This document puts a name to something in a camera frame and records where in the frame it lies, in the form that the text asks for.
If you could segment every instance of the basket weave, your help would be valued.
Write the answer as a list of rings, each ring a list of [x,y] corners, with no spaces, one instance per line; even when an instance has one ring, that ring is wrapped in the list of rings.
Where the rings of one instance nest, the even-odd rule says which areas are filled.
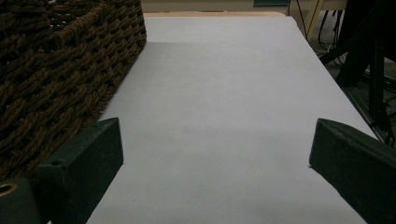
[[[0,180],[95,123],[145,43],[139,0],[0,0]]]

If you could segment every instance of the white surface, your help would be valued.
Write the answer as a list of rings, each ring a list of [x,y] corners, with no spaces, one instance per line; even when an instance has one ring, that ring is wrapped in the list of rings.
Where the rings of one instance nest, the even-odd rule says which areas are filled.
[[[151,18],[102,119],[125,164],[89,223],[363,223],[308,158],[318,118],[373,135],[292,18]]]

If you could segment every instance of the wicker basket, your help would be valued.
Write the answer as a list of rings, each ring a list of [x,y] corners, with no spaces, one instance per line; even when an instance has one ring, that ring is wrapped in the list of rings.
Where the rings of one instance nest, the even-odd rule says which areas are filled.
[[[0,0],[0,180],[96,122],[145,43],[139,0]]]

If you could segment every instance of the dark green object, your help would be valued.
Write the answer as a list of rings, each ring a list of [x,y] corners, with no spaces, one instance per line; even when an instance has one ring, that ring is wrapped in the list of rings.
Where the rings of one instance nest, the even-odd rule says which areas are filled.
[[[123,164],[118,119],[97,122],[38,165],[54,224],[86,223]]]
[[[27,179],[15,178],[0,182],[0,223],[42,223],[35,195]]]
[[[396,152],[343,123],[319,119],[309,163],[367,223],[396,223]]]
[[[254,0],[254,7],[286,7],[290,0]]]

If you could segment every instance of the woven basket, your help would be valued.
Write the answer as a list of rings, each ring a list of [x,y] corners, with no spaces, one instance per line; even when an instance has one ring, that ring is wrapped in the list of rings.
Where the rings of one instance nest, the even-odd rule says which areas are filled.
[[[0,0],[0,180],[95,123],[145,43],[139,0]]]

